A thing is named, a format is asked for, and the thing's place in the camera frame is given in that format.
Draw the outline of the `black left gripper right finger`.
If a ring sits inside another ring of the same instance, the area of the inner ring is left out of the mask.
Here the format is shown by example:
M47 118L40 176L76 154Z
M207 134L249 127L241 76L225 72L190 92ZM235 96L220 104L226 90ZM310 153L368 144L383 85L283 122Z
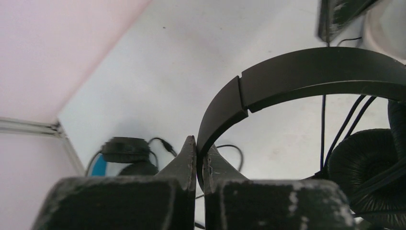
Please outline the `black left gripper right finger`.
M353 230L347 198L327 180L249 180L211 147L203 159L208 230Z

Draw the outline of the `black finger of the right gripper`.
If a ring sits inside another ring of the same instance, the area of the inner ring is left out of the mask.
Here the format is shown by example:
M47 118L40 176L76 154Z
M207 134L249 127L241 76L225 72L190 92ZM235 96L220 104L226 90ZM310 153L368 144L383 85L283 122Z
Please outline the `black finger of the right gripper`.
M332 42L359 16L374 7L378 0L320 0L317 37Z

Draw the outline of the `small black on-ear headphones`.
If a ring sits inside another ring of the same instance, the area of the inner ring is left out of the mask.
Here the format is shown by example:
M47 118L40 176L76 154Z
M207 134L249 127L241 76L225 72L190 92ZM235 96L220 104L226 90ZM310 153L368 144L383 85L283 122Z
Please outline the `small black on-ear headphones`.
M214 142L249 113L310 96L357 94L386 98L388 129L349 132L314 176L338 185L352 217L382 229L406 227L406 68L386 55L351 47L299 50L263 61L215 96L200 124L197 178Z

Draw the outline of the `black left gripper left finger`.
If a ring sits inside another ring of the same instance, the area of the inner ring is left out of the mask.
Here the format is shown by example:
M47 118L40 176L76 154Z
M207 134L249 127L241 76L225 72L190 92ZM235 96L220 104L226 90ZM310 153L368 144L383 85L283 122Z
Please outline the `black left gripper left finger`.
M48 192L34 230L192 230L196 143L188 136L154 176L67 177Z

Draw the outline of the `white gaming headset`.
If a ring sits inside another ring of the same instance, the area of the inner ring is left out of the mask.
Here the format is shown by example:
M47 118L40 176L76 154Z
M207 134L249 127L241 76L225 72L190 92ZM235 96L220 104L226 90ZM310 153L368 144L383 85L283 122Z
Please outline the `white gaming headset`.
M370 8L363 24L363 45L406 63L406 1L380 0Z

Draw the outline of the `black and blue headset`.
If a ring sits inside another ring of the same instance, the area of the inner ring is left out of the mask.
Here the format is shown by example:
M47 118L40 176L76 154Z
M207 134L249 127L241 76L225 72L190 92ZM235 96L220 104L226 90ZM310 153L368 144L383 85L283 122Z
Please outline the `black and blue headset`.
M118 176L153 176L158 173L158 158L142 138L111 138L91 158L85 176L106 176L108 163L127 165Z

